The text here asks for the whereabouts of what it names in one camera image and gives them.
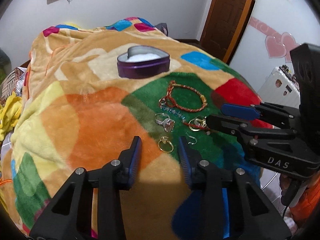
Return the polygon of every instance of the colorful blanket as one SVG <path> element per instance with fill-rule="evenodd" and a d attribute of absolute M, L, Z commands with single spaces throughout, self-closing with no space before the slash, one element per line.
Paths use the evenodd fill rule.
<path fill-rule="evenodd" d="M 116 58 L 131 46 L 154 46 L 170 54 L 170 71 L 130 80 L 120 78 Z M 33 42 L 23 87 L 23 113 L 12 135 L 13 149 L 2 156 L 2 186 L 8 212 L 28 233 L 68 176 L 77 168 L 101 168 L 127 149 L 133 137 L 143 150 L 137 181 L 121 192 L 127 239 L 191 239 L 201 193 L 184 183 L 177 157 L 179 136 L 188 132 L 204 159 L 233 170 L 242 167 L 259 183 L 260 168 L 244 161 L 236 138 L 220 132 L 193 132 L 177 118 L 165 154 L 158 140 L 165 134 L 155 123 L 158 100 L 170 80 L 194 87 L 208 99 L 198 115 L 218 114 L 225 102 L 258 104 L 259 97 L 235 71 L 204 51 L 166 37 L 144 19 L 132 17 L 112 26 L 83 30 L 57 25 Z M 199 108 L 189 90 L 175 89 L 182 105 Z M 265 126 L 260 121 L 255 125 Z M 97 231 L 94 195 L 93 230 Z"/>

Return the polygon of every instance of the white cotton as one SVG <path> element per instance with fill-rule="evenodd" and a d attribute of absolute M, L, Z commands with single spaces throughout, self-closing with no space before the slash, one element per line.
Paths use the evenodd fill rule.
<path fill-rule="evenodd" d="M 147 61 L 147 60 L 152 60 L 152 59 L 157 59 L 161 58 L 157 54 L 153 53 L 147 53 L 147 54 L 137 54 L 129 57 L 126 62 L 141 62 L 141 61 Z"/>

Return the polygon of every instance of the red braided bracelet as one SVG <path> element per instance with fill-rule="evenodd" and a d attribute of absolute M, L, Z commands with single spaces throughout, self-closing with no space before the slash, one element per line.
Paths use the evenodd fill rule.
<path fill-rule="evenodd" d="M 172 97 L 172 90 L 173 90 L 174 87 L 181 87 L 181 88 L 189 89 L 189 90 L 195 92 L 200 97 L 200 100 L 202 102 L 202 106 L 200 108 L 198 108 L 198 109 L 191 109 L 191 108 L 179 106 L 177 104 L 176 100 L 174 100 L 174 98 Z M 180 110 L 183 110 L 183 111 L 186 111 L 186 112 L 190 112 L 190 113 L 200 112 L 208 105 L 207 104 L 207 99 L 198 90 L 196 90 L 196 89 L 194 89 L 193 87 L 190 87 L 190 86 L 177 84 L 175 82 L 175 80 L 171 80 L 170 81 L 168 89 L 167 89 L 167 95 L 159 100 L 159 103 L 161 103 L 161 102 L 165 102 L 166 106 L 168 106 L 168 107 L 176 107 L 176 108 L 178 108 Z"/>

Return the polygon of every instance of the metal hook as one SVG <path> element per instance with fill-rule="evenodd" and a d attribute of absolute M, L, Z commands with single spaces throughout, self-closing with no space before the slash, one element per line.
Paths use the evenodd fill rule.
<path fill-rule="evenodd" d="M 188 141 L 188 144 L 194 145 L 194 144 L 196 144 L 196 143 L 198 142 L 197 138 L 195 138 L 195 137 L 193 137 L 193 136 L 191 136 L 191 135 L 188 135 L 188 133 L 187 133 L 187 132 L 186 132 L 186 135 L 187 135 L 188 137 L 192 138 L 193 140 L 195 140 L 195 142 L 194 142 L 194 143 L 193 143 L 193 142 Z"/>

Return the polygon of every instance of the purple tin box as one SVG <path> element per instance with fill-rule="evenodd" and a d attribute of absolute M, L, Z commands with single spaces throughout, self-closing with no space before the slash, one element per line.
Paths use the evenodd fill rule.
<path fill-rule="evenodd" d="M 156 54 L 160 58 L 139 62 L 126 62 L 131 56 L 148 53 Z M 131 79 L 148 78 L 169 71 L 170 55 L 161 49 L 137 45 L 130 47 L 128 52 L 118 56 L 117 67 L 120 77 Z"/>

